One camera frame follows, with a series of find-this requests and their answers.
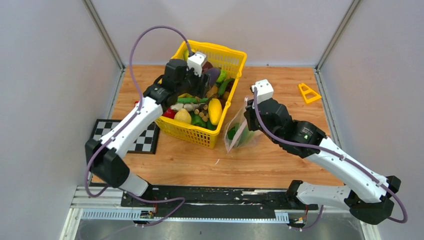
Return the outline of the green white bok choy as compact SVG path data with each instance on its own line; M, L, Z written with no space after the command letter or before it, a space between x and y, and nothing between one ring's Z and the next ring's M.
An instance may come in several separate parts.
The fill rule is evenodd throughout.
M229 150L237 149L249 144L256 136L254 131L250 131L247 122L235 123L226 133L225 142Z

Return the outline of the light green round fruit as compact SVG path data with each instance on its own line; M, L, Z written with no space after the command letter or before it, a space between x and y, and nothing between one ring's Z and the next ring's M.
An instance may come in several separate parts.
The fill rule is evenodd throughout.
M225 69L220 69L220 74L216 80L217 84L221 84L227 77L227 71Z

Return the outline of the green cucumber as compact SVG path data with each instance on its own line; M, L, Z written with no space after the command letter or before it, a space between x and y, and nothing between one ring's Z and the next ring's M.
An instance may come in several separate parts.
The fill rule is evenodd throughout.
M198 97L179 97L177 103L181 104L201 104L206 103L209 98L198 98Z

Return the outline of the clear zip top bag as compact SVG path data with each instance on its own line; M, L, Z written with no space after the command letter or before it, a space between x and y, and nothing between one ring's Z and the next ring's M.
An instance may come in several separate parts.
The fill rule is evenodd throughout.
M223 140L228 154L234 149L253 146L257 142L258 137L262 134L259 130L251 131L248 128L244 113L246 112L249 100L252 100L252 98L246 96L237 114L225 125Z

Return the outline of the black white checkerboard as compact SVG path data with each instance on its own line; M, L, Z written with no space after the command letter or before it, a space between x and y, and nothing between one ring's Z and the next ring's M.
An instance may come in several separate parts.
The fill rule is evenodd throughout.
M114 129L121 120L119 119L97 119L91 131L90 138L98 141L102 136ZM145 131L131 144L128 153L151 154L157 150L160 128L152 122Z

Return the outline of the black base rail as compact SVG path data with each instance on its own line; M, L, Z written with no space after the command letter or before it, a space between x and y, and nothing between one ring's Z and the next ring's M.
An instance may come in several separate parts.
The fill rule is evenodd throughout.
M163 201L158 205L139 201L124 193L121 206L154 208L156 216L170 213L183 197L185 202L175 213L174 218L201 219L271 219L275 211L317 210L316 205L306 207L285 189L245 188L216 186L153 185L142 195L145 200Z

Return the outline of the dark purple eggplant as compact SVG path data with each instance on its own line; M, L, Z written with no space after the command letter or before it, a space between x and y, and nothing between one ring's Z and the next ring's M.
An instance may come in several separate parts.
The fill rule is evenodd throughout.
M209 86L213 87L221 75L221 69L219 67L213 67L208 69L205 73L209 75Z

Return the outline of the green bell pepper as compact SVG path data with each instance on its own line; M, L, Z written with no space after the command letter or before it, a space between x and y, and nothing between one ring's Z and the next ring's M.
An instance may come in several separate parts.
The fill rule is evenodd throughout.
M207 121L204 121L200 116L198 116L194 112L191 112L190 116L191 116L191 125L193 126L205 128L211 131L214 131L217 129L217 126L213 125L209 119Z

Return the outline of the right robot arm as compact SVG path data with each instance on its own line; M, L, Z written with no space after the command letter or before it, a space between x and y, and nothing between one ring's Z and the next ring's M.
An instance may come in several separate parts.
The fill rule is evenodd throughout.
M408 221L406 208L396 195L401 185L396 176L383 176L365 167L311 122L292 119L286 106L273 98L260 103L249 100L243 115L249 130L261 131L287 153L316 163L342 180L339 186L293 180L285 194L290 208L335 207L371 225Z

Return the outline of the yellow plastic basket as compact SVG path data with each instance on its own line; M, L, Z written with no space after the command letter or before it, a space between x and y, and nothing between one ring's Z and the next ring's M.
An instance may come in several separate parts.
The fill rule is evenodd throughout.
M224 125L224 119L231 106L232 98L235 94L239 80L242 76L243 68L247 60L247 54L240 50L228 48L223 45L188 40L192 50L201 52L207 56L207 60L214 67L221 67L226 70L231 78L234 78L229 97L222 110L222 116L215 130L186 124L168 117L161 116L155 123L160 130L167 135L182 139L191 143L202 145L210 149L214 148L218 140L218 135Z

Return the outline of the beige pear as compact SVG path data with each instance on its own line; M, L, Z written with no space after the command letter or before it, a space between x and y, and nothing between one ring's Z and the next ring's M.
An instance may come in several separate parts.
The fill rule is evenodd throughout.
M192 116L185 108L181 108L175 114L174 120L190 125L192 122Z

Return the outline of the yellow triangle toy block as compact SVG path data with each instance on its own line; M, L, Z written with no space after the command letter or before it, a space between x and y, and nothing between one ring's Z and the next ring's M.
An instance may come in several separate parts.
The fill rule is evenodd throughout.
M322 99L322 96L305 83L298 84L300 95L305 104L309 105Z

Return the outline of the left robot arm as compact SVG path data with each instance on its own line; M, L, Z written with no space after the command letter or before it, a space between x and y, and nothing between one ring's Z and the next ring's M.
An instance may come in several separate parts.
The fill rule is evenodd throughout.
M149 183L132 173L123 158L140 134L176 104L180 95L206 95L214 84L211 75L202 72L206 62L199 53L188 60L171 59L164 74L145 90L139 103L115 128L99 140L86 142L87 170L110 187L133 194L140 206L149 206L153 201Z

